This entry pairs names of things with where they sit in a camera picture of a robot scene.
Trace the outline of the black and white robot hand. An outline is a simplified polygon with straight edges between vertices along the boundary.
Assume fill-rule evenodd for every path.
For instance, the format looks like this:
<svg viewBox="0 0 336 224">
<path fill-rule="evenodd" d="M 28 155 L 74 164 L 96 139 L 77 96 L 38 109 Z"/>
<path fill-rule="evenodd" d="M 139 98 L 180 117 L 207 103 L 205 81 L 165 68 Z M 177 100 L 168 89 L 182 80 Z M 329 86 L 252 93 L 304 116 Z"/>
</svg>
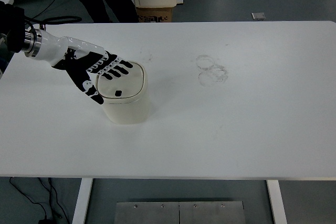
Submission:
<svg viewBox="0 0 336 224">
<path fill-rule="evenodd" d="M 59 38 L 41 29 L 36 30 L 36 35 L 40 46 L 32 53 L 32 59 L 46 61 L 53 68 L 66 71 L 76 87 L 98 104 L 103 104 L 104 99 L 89 75 L 112 80 L 128 75 L 133 68 L 132 63 L 89 42 L 71 37 Z"/>
</svg>

